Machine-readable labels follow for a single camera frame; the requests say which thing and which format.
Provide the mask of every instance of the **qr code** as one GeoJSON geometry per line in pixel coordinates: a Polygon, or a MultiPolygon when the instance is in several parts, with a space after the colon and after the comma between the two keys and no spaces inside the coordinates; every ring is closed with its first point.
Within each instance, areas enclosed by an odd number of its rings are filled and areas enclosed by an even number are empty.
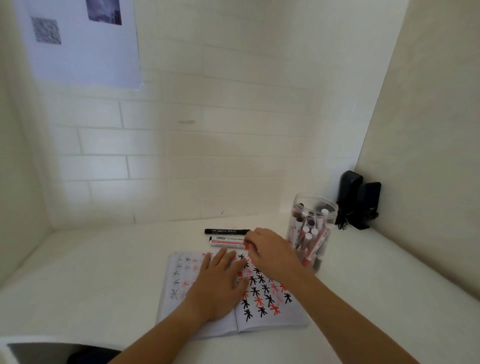
{"type": "Polygon", "coordinates": [[[37,42],[61,44],[60,30],[56,20],[35,18],[33,16],[31,18],[37,42]]]}

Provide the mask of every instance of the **white table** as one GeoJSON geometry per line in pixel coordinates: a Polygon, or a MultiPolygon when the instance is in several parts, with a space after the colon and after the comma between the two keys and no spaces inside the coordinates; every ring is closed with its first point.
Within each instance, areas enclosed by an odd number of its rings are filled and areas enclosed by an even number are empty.
{"type": "MultiPolygon", "coordinates": [[[[0,291],[0,345],[123,349],[155,323],[167,257],[208,247],[205,228],[271,228],[287,215],[59,231],[0,291]]],[[[480,362],[480,303],[373,230],[334,231],[319,278],[421,363],[480,362]]],[[[178,363],[339,363],[316,326],[190,342],[178,363]]]]}

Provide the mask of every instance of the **poster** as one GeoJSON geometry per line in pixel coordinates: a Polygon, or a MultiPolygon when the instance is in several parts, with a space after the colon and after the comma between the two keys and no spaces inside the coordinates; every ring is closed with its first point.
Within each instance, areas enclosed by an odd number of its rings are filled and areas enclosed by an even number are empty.
{"type": "Polygon", "coordinates": [[[140,88],[133,0],[13,0],[35,77],[140,88]]]}

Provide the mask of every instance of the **clear container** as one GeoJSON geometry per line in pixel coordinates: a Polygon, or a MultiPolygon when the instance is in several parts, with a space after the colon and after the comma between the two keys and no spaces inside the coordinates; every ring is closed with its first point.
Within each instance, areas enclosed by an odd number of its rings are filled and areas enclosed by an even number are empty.
{"type": "Polygon", "coordinates": [[[303,266],[320,269],[338,205],[317,194],[301,193],[293,201],[286,239],[303,266]]]}

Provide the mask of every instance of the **notebook page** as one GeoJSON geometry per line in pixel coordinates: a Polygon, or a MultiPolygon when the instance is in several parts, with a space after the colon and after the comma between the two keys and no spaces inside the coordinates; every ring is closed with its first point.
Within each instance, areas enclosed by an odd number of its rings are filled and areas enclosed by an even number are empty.
{"type": "MultiPolygon", "coordinates": [[[[167,317],[185,299],[190,286],[197,279],[203,258],[204,253],[174,253],[168,257],[157,323],[167,317]]],[[[235,313],[232,311],[224,318],[202,326],[195,339],[236,332],[237,323],[235,313]]]]}
{"type": "Polygon", "coordinates": [[[236,258],[248,260],[239,279],[249,278],[247,291],[235,307],[239,332],[307,324],[303,307],[285,286],[265,276],[247,254],[238,254],[236,258]]]}

